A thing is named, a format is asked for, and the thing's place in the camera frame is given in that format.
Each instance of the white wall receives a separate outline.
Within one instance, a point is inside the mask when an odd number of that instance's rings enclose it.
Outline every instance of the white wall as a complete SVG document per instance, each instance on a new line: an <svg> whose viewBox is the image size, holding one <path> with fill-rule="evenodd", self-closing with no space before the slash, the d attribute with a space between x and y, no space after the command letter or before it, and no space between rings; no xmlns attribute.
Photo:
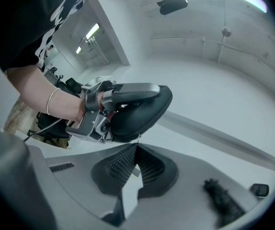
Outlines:
<svg viewBox="0 0 275 230"><path fill-rule="evenodd" d="M263 13L244 0L188 0L187 8L162 16L155 2L143 6L152 36L183 35L221 41L226 23L232 30L231 37L226 38L227 45L254 55L275 71L275 18L271 11ZM174 44L171 50L181 51L182 46Z"/></svg>
<svg viewBox="0 0 275 230"><path fill-rule="evenodd" d="M60 52L57 50L57 47L55 46L55 44L54 44L52 41L49 43L49 46L50 46L50 45L53 45L54 47L53 47L53 49L51 50L49 56L48 56L46 59L44 59L44 63L45 63L46 66L48 66L49 63L53 60L53 58L56 57L56 56L60 53Z"/></svg>
<svg viewBox="0 0 275 230"><path fill-rule="evenodd" d="M169 111L244 141L275 157L275 99L247 75L211 61L152 56L120 82L153 82L173 92Z"/></svg>
<svg viewBox="0 0 275 230"><path fill-rule="evenodd" d="M123 65L151 55L150 25L139 0L88 0L108 33Z"/></svg>

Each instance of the person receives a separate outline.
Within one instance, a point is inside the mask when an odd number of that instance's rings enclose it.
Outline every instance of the person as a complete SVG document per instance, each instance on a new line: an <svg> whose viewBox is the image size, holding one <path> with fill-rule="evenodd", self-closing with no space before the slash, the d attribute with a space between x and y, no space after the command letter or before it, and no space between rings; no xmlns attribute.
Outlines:
<svg viewBox="0 0 275 230"><path fill-rule="evenodd" d="M85 0L0 1L6 5L6 12L0 11L0 49L4 49L0 50L1 69L7 70L8 79L29 107L41 113L48 110L52 116L79 122L85 114L84 100L56 91L56 86L44 77L41 70L45 67L46 45ZM102 97L103 92L98 95L98 104Z"/></svg>
<svg viewBox="0 0 275 230"><path fill-rule="evenodd" d="M50 45L49 48L46 48L44 59L46 59L50 55L52 49L53 49L53 45Z"/></svg>

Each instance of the black t-shirt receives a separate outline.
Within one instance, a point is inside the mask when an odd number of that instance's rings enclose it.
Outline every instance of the black t-shirt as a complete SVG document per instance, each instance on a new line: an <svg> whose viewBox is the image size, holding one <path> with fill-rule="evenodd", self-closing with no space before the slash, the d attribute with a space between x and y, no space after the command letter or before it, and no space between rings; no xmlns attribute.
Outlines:
<svg viewBox="0 0 275 230"><path fill-rule="evenodd" d="M43 67L46 46L84 0L0 0L0 67Z"/></svg>

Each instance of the cable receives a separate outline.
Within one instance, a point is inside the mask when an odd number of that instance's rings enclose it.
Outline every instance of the cable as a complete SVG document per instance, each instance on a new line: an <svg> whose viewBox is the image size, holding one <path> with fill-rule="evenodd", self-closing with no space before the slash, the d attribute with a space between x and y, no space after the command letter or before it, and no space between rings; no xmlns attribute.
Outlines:
<svg viewBox="0 0 275 230"><path fill-rule="evenodd" d="M231 47L228 47L228 46L226 46L226 45L223 45L225 48L230 48L230 49L233 49L233 50L237 50L237 51L240 51L240 52L242 52L242 53L245 53L245 54L248 54L248 55L250 55L250 56L252 56L252 57L254 57L253 55L251 55L250 53L248 53L248 52L245 52L245 51L242 51L242 50L239 50L239 49L237 49L237 48L231 48Z"/></svg>
<svg viewBox="0 0 275 230"><path fill-rule="evenodd" d="M62 118L58 119L56 122L52 123L51 125L48 125L46 128L43 128L41 129L40 131L37 131L31 135L29 135L26 139L24 139L23 141L26 142L31 136L34 136L34 135L39 135L39 134L43 134L43 133L46 133L47 131L49 131L53 125L55 125L57 122L60 122L62 120Z"/></svg>
<svg viewBox="0 0 275 230"><path fill-rule="evenodd" d="M224 0L224 19L225 19L225 26L226 26L226 0Z"/></svg>

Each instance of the ceiling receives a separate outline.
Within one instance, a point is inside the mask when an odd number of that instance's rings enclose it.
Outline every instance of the ceiling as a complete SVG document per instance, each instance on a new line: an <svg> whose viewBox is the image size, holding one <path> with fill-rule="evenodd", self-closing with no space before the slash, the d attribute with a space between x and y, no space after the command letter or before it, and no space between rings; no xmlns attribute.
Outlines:
<svg viewBox="0 0 275 230"><path fill-rule="evenodd" d="M132 47L131 52L141 54L142 51L136 49L148 50L147 44L150 44L149 54L203 56L217 62L221 31L226 25L232 34L226 38L225 46L236 50L224 48L221 63L246 73L275 93L275 19L270 10L263 13L244 0L187 0L187 8L161 15L158 1L100 0L104 16L118 39L128 41L120 42L124 50ZM77 46L92 26L100 23L98 10L92 6L94 4L86 0L83 8L63 25ZM101 26L96 35L100 47L104 53L113 52L110 55L118 57L115 41L111 42L104 25ZM206 40L205 48L202 39ZM86 44L82 49L80 56L85 62L97 57Z"/></svg>

